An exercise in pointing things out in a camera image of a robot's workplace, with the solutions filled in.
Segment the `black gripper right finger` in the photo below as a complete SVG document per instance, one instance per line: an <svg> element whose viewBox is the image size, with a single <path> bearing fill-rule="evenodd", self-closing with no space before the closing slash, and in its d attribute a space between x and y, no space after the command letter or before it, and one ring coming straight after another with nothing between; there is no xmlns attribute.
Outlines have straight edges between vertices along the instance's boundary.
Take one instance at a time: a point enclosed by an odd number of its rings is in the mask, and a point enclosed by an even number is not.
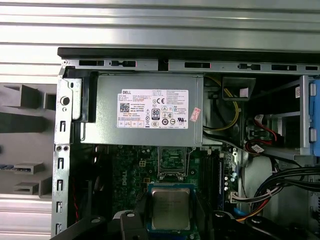
<svg viewBox="0 0 320 240"><path fill-rule="evenodd" d="M194 221L202 240L299 240L300 236L262 216L238 222L230 213L213 210L202 194L196 193Z"/></svg>

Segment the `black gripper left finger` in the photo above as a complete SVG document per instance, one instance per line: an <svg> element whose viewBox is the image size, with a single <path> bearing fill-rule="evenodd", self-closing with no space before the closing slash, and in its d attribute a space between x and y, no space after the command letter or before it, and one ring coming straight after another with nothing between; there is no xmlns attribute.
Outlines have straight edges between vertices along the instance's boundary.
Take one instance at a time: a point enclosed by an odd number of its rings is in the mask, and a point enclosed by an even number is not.
<svg viewBox="0 0 320 240"><path fill-rule="evenodd" d="M125 210L119 218L108 221L103 216L91 215L78 221L54 236L53 240L147 240L145 224L149 197L146 193L137 197L134 210Z"/></svg>

